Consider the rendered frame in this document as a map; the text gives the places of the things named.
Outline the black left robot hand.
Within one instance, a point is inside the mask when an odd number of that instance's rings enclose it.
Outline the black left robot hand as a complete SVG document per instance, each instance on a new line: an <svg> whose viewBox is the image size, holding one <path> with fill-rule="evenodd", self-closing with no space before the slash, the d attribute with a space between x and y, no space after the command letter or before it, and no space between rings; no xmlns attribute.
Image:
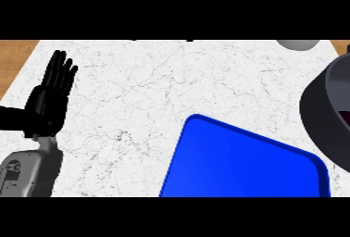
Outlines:
<svg viewBox="0 0 350 237"><path fill-rule="evenodd" d="M78 67L56 50L41 84L32 88L25 108L0 106L0 131L21 131L26 138L53 137L65 125L68 96Z"/></svg>

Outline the blue tray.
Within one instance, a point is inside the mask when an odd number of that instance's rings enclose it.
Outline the blue tray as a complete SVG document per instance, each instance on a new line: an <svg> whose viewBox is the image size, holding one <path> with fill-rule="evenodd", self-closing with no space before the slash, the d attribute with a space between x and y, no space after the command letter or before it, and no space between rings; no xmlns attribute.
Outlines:
<svg viewBox="0 0 350 237"><path fill-rule="evenodd" d="M187 117L162 197L328 197L316 155L199 114Z"/></svg>

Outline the dark grey pot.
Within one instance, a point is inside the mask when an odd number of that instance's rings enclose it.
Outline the dark grey pot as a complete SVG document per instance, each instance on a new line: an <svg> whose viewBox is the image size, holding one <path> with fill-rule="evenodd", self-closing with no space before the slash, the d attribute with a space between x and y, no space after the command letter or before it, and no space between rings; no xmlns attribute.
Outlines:
<svg viewBox="0 0 350 237"><path fill-rule="evenodd" d="M314 145L350 173L350 45L304 88L300 115Z"/></svg>

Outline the grey rounded object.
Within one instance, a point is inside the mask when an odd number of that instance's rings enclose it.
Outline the grey rounded object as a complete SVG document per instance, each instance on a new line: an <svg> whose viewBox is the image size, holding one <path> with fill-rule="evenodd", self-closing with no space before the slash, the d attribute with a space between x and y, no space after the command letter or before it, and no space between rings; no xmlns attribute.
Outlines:
<svg viewBox="0 0 350 237"><path fill-rule="evenodd" d="M279 40L277 43L289 50L307 51L316 46L319 40Z"/></svg>

